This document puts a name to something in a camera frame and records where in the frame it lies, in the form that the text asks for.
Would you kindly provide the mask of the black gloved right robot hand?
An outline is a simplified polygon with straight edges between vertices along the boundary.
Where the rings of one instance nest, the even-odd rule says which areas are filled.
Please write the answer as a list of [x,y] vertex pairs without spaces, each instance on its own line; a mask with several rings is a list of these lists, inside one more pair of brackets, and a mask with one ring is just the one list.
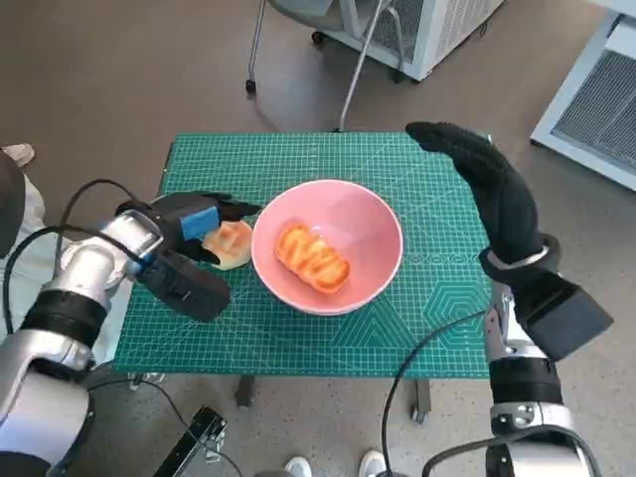
[[471,189],[495,255],[512,264],[543,249],[535,200],[523,177],[484,135],[447,122],[411,122],[421,149],[449,156]]

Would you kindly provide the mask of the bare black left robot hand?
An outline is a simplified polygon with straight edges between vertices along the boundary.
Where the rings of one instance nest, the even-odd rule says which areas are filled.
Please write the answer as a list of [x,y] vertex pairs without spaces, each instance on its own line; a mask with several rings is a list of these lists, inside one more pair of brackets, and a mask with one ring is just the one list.
[[161,248],[219,265],[220,258],[203,247],[205,235],[215,232],[222,222],[238,222],[260,209],[229,194],[196,191],[164,195],[149,204],[148,214],[158,220],[165,242]]

